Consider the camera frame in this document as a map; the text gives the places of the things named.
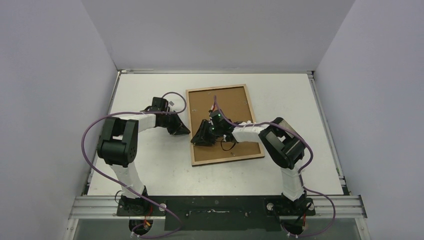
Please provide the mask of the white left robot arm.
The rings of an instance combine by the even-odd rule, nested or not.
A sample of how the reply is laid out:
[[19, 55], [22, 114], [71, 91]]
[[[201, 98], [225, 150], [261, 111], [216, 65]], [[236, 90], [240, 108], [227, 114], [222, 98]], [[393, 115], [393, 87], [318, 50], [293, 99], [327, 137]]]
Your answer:
[[139, 114], [105, 119], [97, 144], [97, 155], [111, 167], [121, 185], [120, 206], [136, 215], [150, 210], [148, 191], [140, 180], [134, 160], [138, 151], [138, 134], [153, 128], [165, 128], [171, 136], [190, 134], [171, 104], [163, 97], [154, 97], [151, 105]]

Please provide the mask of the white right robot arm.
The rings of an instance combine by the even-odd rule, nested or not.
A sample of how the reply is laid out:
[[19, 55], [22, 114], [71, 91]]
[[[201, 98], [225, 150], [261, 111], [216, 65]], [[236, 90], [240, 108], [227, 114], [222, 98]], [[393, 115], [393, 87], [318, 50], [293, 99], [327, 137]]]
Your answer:
[[210, 112], [208, 119], [201, 121], [190, 142], [194, 146], [209, 147], [217, 140], [234, 145], [262, 144], [272, 161], [281, 169], [284, 211], [294, 215], [310, 207], [299, 172], [306, 147], [283, 118], [277, 117], [268, 123], [232, 122], [219, 110], [215, 110]]

